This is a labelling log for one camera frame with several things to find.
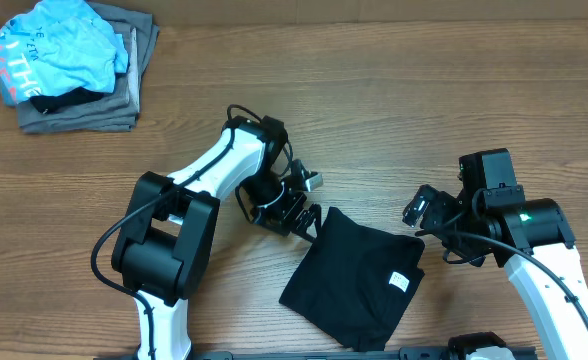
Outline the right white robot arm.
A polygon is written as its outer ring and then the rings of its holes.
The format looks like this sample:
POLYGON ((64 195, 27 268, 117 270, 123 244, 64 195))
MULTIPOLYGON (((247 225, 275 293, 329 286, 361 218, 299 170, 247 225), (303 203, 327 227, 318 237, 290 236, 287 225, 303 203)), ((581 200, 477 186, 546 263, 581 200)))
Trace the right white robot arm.
POLYGON ((425 184, 403 211, 417 236, 432 235, 458 263, 492 255, 516 288, 550 359, 588 359, 588 286, 576 237, 560 205, 529 200, 505 148, 459 159, 460 193, 425 184))

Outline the black t-shirt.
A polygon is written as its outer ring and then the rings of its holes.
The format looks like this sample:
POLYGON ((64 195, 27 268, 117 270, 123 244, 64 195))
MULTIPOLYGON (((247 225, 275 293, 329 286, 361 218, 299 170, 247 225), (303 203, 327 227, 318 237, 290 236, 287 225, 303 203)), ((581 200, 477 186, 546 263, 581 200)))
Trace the black t-shirt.
POLYGON ((331 207, 279 302, 355 351, 382 351, 416 294, 425 244, 331 207))

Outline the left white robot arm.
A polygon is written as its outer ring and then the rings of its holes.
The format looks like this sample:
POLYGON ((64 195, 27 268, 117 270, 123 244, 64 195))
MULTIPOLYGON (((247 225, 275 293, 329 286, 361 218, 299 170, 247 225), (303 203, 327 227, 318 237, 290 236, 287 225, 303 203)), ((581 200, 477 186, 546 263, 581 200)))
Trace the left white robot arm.
POLYGON ((283 174, 272 166, 291 156, 284 124, 265 116, 229 117, 215 145, 194 163, 169 175, 146 172, 135 184, 126 214, 111 229, 117 237, 112 268, 117 290, 132 297, 139 317, 136 359, 188 359, 189 298, 208 266, 221 203, 246 194, 246 220, 281 236, 308 241, 320 226, 320 207, 307 193, 320 173, 289 159, 283 174))

